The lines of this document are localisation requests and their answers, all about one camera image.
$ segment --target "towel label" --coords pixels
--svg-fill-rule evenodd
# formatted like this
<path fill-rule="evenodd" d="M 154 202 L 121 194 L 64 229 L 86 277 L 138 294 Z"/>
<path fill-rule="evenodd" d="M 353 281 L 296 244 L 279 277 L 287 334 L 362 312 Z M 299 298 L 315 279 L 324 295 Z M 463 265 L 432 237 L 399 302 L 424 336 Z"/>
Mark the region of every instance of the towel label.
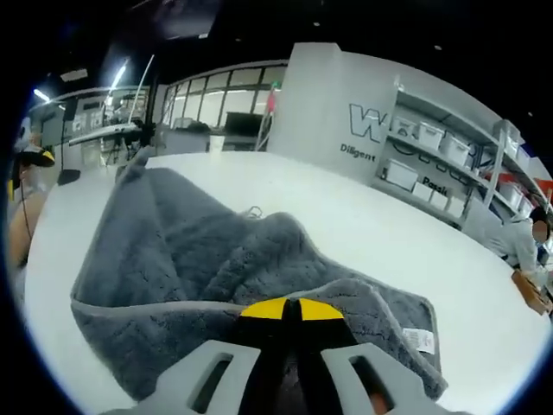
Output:
<path fill-rule="evenodd" d="M 404 329 L 407 342 L 419 352 L 435 353 L 434 333 L 421 329 Z"/>

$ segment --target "person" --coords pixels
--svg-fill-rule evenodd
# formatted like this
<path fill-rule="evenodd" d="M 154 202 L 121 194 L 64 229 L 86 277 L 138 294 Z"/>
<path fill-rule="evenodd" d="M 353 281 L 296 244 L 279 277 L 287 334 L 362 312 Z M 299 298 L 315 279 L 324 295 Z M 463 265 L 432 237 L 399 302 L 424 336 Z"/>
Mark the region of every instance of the person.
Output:
<path fill-rule="evenodd" d="M 536 207 L 528 218 L 515 217 L 489 235 L 485 246 L 513 268 L 518 268 L 535 286 L 542 287 L 547 272 L 537 265 L 537 247 L 551 235 L 551 224 L 542 207 Z"/>
<path fill-rule="evenodd" d="M 36 224 L 46 201 L 46 187 L 38 167 L 51 167 L 54 158 L 32 142 L 22 140 L 15 148 L 15 161 L 9 183 L 8 265 L 16 296 L 22 300 L 25 266 Z"/>

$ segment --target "gray towel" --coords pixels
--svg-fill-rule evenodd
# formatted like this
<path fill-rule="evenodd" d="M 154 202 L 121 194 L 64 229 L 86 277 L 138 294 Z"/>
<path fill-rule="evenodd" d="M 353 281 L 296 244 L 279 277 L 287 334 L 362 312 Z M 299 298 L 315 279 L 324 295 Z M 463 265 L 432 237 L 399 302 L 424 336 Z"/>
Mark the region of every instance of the gray towel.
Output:
<path fill-rule="evenodd" d="M 358 342 L 417 373 L 432 399 L 442 394 L 428 300 L 324 258 L 288 214 L 235 214 L 174 171 L 144 168 L 148 155 L 118 178 L 72 291 L 83 335 L 131 397 L 149 396 L 205 340 L 224 341 L 246 305 L 283 296 L 332 304 Z M 405 328 L 433 332 L 435 354 L 416 351 Z M 283 390 L 283 412 L 302 413 L 287 405 L 302 398 L 293 364 Z"/>

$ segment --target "white table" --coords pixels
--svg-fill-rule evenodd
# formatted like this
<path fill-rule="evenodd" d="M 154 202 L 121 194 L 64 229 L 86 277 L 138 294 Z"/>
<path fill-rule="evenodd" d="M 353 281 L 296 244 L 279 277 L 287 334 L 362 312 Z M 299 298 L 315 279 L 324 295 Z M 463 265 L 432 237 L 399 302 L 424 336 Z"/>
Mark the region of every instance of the white table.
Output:
<path fill-rule="evenodd" d="M 184 175 L 236 212 L 293 214 L 329 258 L 435 306 L 442 371 L 439 403 L 495 414 L 526 380 L 551 334 L 529 309 L 511 269 L 466 235 L 375 189 L 266 153 L 190 154 L 149 160 Z M 54 377 L 87 412 L 132 400 L 99 362 L 69 309 L 69 292 L 113 187 L 100 169 L 55 187 L 29 256 L 26 312 Z"/>

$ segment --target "cable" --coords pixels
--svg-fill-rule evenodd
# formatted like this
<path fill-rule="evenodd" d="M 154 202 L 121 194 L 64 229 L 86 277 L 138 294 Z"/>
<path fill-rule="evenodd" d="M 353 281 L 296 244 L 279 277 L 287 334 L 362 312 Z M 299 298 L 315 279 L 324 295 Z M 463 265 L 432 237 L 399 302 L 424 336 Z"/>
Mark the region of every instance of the cable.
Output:
<path fill-rule="evenodd" d="M 29 234 L 29 244 L 33 237 L 31 236 L 31 229 L 29 227 L 29 218 L 27 217 L 27 209 L 25 208 L 25 199 L 23 198 L 23 180 L 21 180 L 21 203 L 23 204 L 23 215 L 25 216 L 25 226 L 27 227 L 27 233 Z"/>

